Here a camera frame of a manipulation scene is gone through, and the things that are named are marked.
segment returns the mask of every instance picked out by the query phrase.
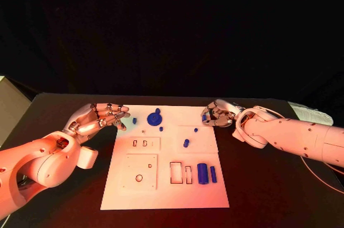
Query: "blue object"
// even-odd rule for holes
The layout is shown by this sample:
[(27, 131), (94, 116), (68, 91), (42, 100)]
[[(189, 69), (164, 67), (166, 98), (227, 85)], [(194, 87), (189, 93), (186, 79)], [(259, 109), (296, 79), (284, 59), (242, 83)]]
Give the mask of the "blue object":
[(214, 167), (210, 167), (210, 173), (212, 173), (212, 182), (216, 183), (217, 179), (216, 179), (216, 172), (214, 172)]
[(189, 143), (190, 143), (190, 140), (186, 139), (186, 140), (184, 140), (184, 145), (183, 145), (183, 146), (187, 147), (187, 146), (189, 146)]
[(158, 126), (163, 122), (163, 117), (160, 115), (160, 109), (155, 109), (155, 112), (151, 113), (147, 117), (147, 122), (151, 126)]
[(197, 164), (199, 184), (206, 185), (209, 183), (207, 178), (207, 166), (204, 163)]

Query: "blue disc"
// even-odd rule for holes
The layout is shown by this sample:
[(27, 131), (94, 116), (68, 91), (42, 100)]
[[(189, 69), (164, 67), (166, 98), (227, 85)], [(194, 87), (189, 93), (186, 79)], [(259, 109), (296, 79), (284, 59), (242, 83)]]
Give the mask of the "blue disc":
[(147, 117), (147, 122), (151, 126), (158, 126), (163, 122), (163, 117), (158, 113), (151, 113)]

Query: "rectangular slot outline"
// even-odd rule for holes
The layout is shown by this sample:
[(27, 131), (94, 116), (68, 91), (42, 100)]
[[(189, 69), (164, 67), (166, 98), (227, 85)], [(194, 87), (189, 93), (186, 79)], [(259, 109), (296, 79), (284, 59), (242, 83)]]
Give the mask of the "rectangular slot outline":
[(186, 180), (186, 183), (187, 183), (187, 171), (186, 171), (187, 167), (190, 168), (190, 175), (191, 175), (191, 166), (186, 166), (184, 167), (184, 173), (186, 173), (184, 180)]
[(183, 173), (181, 173), (181, 183), (173, 183), (173, 178), (170, 177), (170, 184), (183, 184)]

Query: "robotic hand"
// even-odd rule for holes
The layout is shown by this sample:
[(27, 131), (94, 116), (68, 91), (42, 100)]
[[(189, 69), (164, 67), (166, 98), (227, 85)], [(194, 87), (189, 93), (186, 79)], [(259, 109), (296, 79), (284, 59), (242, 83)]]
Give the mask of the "robotic hand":
[(344, 128), (284, 118), (261, 106), (245, 109), (223, 100), (212, 102), (200, 116), (210, 126), (227, 127), (235, 121), (233, 137), (253, 147), (269, 143), (282, 151), (344, 167)]
[(75, 166), (92, 168), (98, 151), (81, 144), (109, 125), (127, 130), (121, 118), (128, 107), (88, 104), (72, 115), (62, 131), (0, 151), (0, 220), (46, 188), (58, 186)]

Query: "table surface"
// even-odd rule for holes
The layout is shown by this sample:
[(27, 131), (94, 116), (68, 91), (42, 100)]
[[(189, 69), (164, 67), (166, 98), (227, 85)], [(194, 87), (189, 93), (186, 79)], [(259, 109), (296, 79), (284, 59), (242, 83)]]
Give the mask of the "table surface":
[[(206, 106), (216, 98), (40, 94), (13, 129), (1, 150), (60, 130), (86, 103)], [(226, 99), (296, 118), (275, 99)], [(344, 195), (309, 173), (299, 156), (271, 145), (253, 148), (232, 137), (233, 127), (214, 128), (230, 208), (101, 211), (102, 194), (117, 136), (101, 130), (85, 143), (99, 151), (92, 169), (75, 168), (68, 180), (40, 192), (10, 216), (9, 227), (343, 227)], [(307, 160), (321, 178), (340, 187), (328, 167)]]

